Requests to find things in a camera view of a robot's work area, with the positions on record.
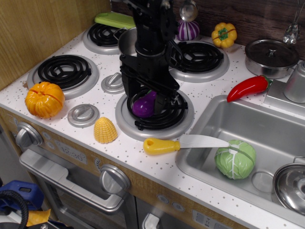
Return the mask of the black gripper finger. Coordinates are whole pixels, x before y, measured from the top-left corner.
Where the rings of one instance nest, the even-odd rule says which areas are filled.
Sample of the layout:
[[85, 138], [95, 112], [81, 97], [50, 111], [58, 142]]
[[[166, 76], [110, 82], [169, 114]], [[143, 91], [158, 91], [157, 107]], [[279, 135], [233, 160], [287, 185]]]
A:
[[121, 69], [122, 82], [128, 97], [134, 97], [141, 89], [141, 83], [137, 81], [137, 73], [132, 69]]
[[164, 108], [168, 107], [178, 96], [177, 92], [170, 95], [163, 95], [162, 93], [156, 93], [156, 98], [154, 101], [154, 114], [160, 114]]

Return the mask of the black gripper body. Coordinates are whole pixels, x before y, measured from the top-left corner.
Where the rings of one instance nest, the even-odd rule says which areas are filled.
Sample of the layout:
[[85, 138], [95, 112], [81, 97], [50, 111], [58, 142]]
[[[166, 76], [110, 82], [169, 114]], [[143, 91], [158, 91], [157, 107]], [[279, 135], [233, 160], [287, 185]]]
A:
[[170, 95], [179, 90], [179, 84], [169, 73], [169, 45], [164, 51], [156, 55], [142, 55], [137, 57], [120, 55], [121, 69], [132, 69], [137, 73], [137, 81], [147, 88]]

